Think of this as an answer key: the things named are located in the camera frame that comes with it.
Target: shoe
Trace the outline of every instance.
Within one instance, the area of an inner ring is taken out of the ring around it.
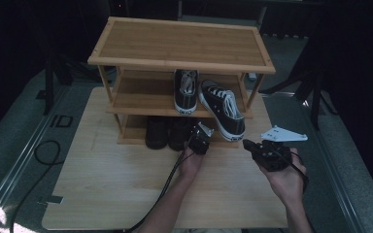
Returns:
[[[181,115],[190,115],[196,110],[197,80],[196,70],[176,70],[174,73],[174,103]]]
[[[184,142],[189,140],[195,122],[193,117],[174,117],[169,131],[169,148],[175,151],[184,150]]]
[[[168,144],[167,117],[148,116],[145,144],[148,148],[159,150]]]
[[[210,80],[203,81],[198,92],[199,100],[214,116],[223,138],[230,142],[241,140],[245,132],[245,119],[236,106],[234,93]]]

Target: black shoe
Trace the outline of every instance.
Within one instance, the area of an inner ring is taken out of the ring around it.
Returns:
[[[145,144],[148,148],[163,149],[168,144],[167,117],[148,116],[147,134]]]
[[[174,117],[169,131],[168,146],[175,151],[183,150],[184,142],[189,140],[194,124],[193,117]]]
[[[245,120],[239,112],[235,95],[214,81],[205,80],[199,86],[199,100],[215,117],[221,135],[227,141],[238,141],[244,137]]]
[[[175,109],[182,115],[190,115],[196,110],[196,84],[198,71],[176,70],[174,73]]]

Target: bamboo shelf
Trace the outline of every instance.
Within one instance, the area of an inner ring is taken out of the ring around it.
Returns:
[[[123,17],[109,18],[88,63],[99,68],[109,99],[106,112],[119,125],[119,144],[145,144],[147,116],[184,117],[174,107],[176,69],[198,70],[198,82],[213,80],[232,90],[245,118],[254,117],[251,105],[264,75],[275,73],[256,27]],[[113,88],[104,66],[118,69]],[[258,78],[248,96],[244,77],[250,72]],[[217,129],[199,99],[189,117]],[[213,147],[238,147],[219,132],[211,141]]]
[[[143,116],[179,117],[174,107],[173,72],[158,71],[124,71],[121,81],[114,88],[113,103],[107,113]],[[247,108],[247,90],[238,75],[200,74],[199,80],[213,80],[234,92],[236,103],[244,117],[252,118],[251,109]],[[189,117],[212,117],[197,99],[197,109]]]

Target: right hand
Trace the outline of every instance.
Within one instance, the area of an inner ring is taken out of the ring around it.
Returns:
[[[193,180],[201,167],[204,155],[196,154],[186,145],[184,162],[180,165],[180,177]]]
[[[290,149],[292,152],[297,153],[297,149]],[[306,174],[307,168],[299,162],[296,155],[292,155],[292,163],[302,173]],[[274,193],[281,199],[285,206],[302,202],[304,182],[300,174],[292,167],[288,166],[286,169],[278,172],[268,172],[262,166],[259,170],[266,176],[271,184]]]

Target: wooden board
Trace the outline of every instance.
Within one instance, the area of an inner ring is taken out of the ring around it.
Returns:
[[[118,125],[106,114],[104,87],[93,89],[49,204],[47,229],[122,229],[152,207],[177,159],[168,147],[118,145]],[[260,141],[271,128],[260,96],[245,138]],[[242,144],[238,149],[210,148],[186,194],[177,228],[286,227],[285,208]]]
[[[274,74],[256,27],[110,17],[89,64]]]

